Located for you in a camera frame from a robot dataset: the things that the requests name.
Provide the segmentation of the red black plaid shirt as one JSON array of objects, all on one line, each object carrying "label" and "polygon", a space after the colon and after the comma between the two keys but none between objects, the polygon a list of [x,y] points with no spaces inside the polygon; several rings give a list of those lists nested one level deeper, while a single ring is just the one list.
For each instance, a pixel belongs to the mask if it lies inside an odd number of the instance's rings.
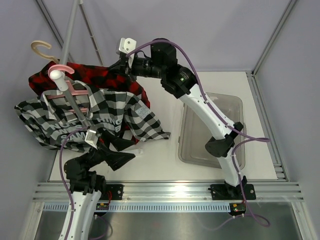
[{"label": "red black plaid shirt", "polygon": [[[41,71],[28,78],[29,86],[37,94],[37,97],[44,91],[58,89],[48,76],[48,70],[53,65],[55,65],[55,63],[50,61]],[[136,96],[140,96],[144,104],[147,107],[150,107],[150,101],[145,89],[138,82],[130,81],[126,76],[110,72],[107,67],[102,66],[84,65],[72,62],[67,63],[67,66],[75,69],[73,74],[69,74],[66,77],[71,83],[75,80],[79,80],[99,89],[130,92]]]}]

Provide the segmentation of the beige plastic hanger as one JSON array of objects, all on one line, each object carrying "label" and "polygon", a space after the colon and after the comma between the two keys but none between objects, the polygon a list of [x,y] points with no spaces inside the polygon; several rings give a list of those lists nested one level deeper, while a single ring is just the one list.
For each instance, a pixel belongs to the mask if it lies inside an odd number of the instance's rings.
[{"label": "beige plastic hanger", "polygon": [[58,64],[60,62],[54,55],[49,55],[42,51],[42,49],[50,50],[52,48],[52,45],[50,43],[42,40],[34,40],[31,42],[30,47],[31,50],[39,57],[48,61],[52,61],[55,64]]}]

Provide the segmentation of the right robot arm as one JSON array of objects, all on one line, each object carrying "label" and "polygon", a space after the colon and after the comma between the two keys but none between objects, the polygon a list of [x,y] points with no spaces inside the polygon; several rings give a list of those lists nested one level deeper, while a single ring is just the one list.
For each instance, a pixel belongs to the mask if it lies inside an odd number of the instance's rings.
[{"label": "right robot arm", "polygon": [[166,92],[193,110],[211,133],[205,149],[217,158],[223,172],[224,182],[213,184],[211,192],[230,199],[240,198],[247,179],[237,162],[235,139],[244,126],[230,120],[214,104],[204,92],[195,67],[178,63],[177,51],[191,63],[185,51],[166,38],[156,38],[137,46],[134,39],[122,37],[116,49],[119,60],[110,66],[110,70],[123,76],[160,79]]}]

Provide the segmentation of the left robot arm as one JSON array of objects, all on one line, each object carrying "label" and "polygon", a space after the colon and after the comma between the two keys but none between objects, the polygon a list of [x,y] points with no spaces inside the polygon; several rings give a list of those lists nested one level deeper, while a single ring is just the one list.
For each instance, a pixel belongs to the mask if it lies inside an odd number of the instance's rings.
[{"label": "left robot arm", "polygon": [[97,142],[97,148],[90,148],[85,154],[59,165],[60,176],[65,184],[69,204],[59,239],[87,240],[94,213],[109,210],[112,200],[122,200],[124,186],[108,184],[103,175],[91,168],[102,162],[116,171],[135,158],[124,149],[135,142],[114,136],[105,131]]}]

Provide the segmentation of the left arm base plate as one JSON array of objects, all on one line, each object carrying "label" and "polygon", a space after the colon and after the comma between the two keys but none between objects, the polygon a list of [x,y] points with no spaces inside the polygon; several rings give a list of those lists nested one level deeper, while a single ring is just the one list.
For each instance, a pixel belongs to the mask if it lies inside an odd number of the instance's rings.
[{"label": "left arm base plate", "polygon": [[123,184],[106,184],[102,188],[102,194],[96,204],[95,215],[102,217],[109,213],[113,208],[113,203],[123,199],[124,185]]}]

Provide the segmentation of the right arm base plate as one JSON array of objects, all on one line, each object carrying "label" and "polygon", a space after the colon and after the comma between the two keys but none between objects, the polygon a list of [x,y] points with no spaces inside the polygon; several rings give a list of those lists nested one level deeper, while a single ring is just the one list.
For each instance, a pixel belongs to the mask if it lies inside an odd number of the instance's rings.
[{"label": "right arm base plate", "polygon": [[245,184],[243,187],[244,196],[241,186],[236,187],[223,184],[211,184],[208,190],[210,191],[212,200],[256,200],[256,192],[253,184]]}]

